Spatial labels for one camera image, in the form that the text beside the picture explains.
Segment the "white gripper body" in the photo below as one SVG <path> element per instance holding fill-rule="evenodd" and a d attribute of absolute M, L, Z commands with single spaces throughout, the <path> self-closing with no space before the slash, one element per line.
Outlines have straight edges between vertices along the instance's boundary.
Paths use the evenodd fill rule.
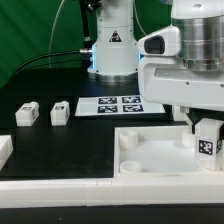
<path fill-rule="evenodd" d="M 224 112 L 224 70 L 191 71 L 176 57 L 145 56 L 138 84 L 149 102 Z"/>

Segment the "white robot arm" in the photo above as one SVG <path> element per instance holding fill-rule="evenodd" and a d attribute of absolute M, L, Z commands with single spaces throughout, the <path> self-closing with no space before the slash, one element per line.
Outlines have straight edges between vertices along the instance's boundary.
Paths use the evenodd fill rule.
<path fill-rule="evenodd" d="M 165 0 L 171 23 L 137 40 L 134 0 L 87 0 L 97 17 L 89 76 L 138 78 L 149 101 L 224 111 L 224 0 Z"/>

